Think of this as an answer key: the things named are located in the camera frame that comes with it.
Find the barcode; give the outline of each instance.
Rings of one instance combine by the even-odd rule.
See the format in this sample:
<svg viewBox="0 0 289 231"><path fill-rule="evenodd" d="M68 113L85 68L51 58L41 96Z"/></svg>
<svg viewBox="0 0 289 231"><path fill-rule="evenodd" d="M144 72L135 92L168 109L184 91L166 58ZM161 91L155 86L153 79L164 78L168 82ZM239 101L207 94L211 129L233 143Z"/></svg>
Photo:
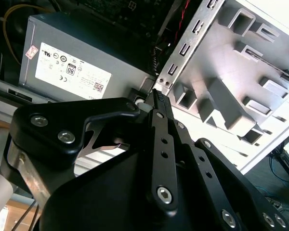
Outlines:
<svg viewBox="0 0 289 231"><path fill-rule="evenodd" d="M103 88L104 88L104 85L99 84L99 83L95 83L93 87L93 89L97 90L98 92L102 92Z"/></svg>

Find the gray metal power supply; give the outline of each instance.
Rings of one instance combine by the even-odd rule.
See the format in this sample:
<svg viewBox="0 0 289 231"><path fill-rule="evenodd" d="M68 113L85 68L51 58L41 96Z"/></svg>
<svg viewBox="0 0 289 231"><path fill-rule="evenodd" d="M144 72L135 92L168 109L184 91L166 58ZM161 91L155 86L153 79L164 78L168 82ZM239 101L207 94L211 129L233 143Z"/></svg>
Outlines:
<svg viewBox="0 0 289 231"><path fill-rule="evenodd" d="M29 17L19 84L56 101L149 91L150 47L98 19L64 13Z"/></svg>

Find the red wire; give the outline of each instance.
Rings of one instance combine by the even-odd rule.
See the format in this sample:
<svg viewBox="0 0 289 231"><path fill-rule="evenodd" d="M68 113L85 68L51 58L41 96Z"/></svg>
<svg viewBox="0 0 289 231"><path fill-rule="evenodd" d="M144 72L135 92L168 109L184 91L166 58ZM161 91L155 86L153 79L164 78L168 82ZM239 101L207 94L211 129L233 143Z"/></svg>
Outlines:
<svg viewBox="0 0 289 231"><path fill-rule="evenodd" d="M191 1L191 0L187 0L187 2L186 2L186 4L185 4L185 7L184 7L184 9L182 10L182 16L181 16L181 20L180 20L180 22L179 22L179 28L178 28L177 32L175 33L174 44L175 44L175 43L177 42L177 40L178 40L178 34L179 34L179 31L180 31L181 26L182 26L182 22L183 22L183 19L184 19L184 14L185 14L185 11L186 11L186 9L187 9L188 4L189 4L190 1Z"/></svg>

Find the motherboard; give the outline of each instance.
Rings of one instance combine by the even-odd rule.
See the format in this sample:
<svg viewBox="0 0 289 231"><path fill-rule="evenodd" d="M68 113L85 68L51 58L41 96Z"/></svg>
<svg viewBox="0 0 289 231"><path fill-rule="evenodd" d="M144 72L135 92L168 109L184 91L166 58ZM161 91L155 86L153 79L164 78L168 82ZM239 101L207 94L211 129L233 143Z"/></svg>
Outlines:
<svg viewBox="0 0 289 231"><path fill-rule="evenodd" d="M161 30L173 0L79 0L114 25L153 39Z"/></svg>

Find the power supply label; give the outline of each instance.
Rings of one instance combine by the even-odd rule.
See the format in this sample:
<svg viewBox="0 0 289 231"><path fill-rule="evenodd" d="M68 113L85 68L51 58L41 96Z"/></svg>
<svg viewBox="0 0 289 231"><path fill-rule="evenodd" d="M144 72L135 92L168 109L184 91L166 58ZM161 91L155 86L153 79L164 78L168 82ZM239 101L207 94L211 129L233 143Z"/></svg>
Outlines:
<svg viewBox="0 0 289 231"><path fill-rule="evenodd" d="M93 100L103 97L111 73L42 42L35 77Z"/></svg>

